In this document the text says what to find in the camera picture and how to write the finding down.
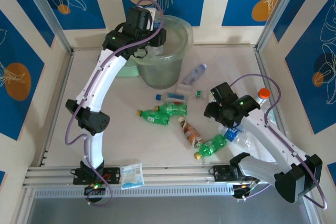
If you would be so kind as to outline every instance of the green container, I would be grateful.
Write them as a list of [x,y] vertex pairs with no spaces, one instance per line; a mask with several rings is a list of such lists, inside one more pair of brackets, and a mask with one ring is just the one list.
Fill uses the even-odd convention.
[[161,124],[165,126],[168,126],[170,117],[170,115],[168,115],[165,112],[159,112],[153,110],[146,110],[146,111],[138,110],[137,115],[141,116],[150,123]]
[[211,140],[205,142],[199,149],[198,152],[194,154],[196,159],[200,159],[204,156],[211,156],[217,152],[220,148],[223,148],[227,144],[225,137],[221,134],[216,135]]
[[138,66],[132,57],[126,62],[117,74],[117,77],[136,77],[139,76]]
[[155,106],[155,111],[165,112],[168,115],[187,115],[187,105],[166,103],[162,106]]

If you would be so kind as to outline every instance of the transparent bucket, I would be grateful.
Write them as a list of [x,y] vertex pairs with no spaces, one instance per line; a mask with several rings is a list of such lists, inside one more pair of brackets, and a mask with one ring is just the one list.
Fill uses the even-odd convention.
[[160,55],[149,53],[143,58],[133,58],[138,64],[145,83],[155,89],[167,89],[180,77],[182,61],[193,45],[191,25],[174,16],[164,16],[163,28],[167,39]]

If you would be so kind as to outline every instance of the small packet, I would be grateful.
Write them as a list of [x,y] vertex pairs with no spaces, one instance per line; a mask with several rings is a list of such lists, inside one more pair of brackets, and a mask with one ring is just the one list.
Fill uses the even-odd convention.
[[129,189],[145,184],[142,174],[142,164],[133,164],[121,168],[121,189]]

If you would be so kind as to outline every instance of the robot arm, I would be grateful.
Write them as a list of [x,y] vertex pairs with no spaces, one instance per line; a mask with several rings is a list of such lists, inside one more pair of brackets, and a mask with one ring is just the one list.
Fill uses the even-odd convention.
[[[225,127],[241,124],[253,134],[270,152],[276,163],[258,160],[248,153],[241,153],[230,161],[230,173],[236,178],[250,176],[275,186],[280,195],[288,202],[295,202],[316,185],[308,171],[296,158],[299,156],[320,180],[322,160],[316,155],[308,156],[292,144],[272,123],[266,124],[260,105],[249,95],[241,98],[233,93],[225,82],[211,89],[216,102],[209,103],[204,115],[214,117]],[[279,135],[293,151],[279,140]]]
[[[69,99],[66,102],[66,108],[73,115],[76,114],[78,125],[87,137],[88,160],[100,175],[103,171],[103,132],[110,121],[109,116],[101,112],[103,100],[117,73],[131,55],[138,49],[146,55],[146,46],[158,47],[165,43],[166,31],[163,28],[152,39],[146,40],[155,33],[155,15],[155,8],[131,7],[126,22],[106,35],[97,65],[84,89],[76,100]],[[97,180],[90,164],[84,157],[81,169],[88,184]]]

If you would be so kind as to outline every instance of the metal bracket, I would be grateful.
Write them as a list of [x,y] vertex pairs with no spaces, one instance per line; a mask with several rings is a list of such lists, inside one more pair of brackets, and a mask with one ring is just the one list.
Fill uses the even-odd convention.
[[[88,176],[81,168],[71,170],[71,174],[74,176],[74,185],[90,185],[97,181],[94,181],[92,177]],[[105,167],[103,169],[102,177],[110,185],[117,185],[120,181],[120,168],[118,167]]]
[[252,177],[242,176],[237,177],[230,168],[230,165],[214,165],[213,173],[211,175],[214,176],[215,182],[251,182]]

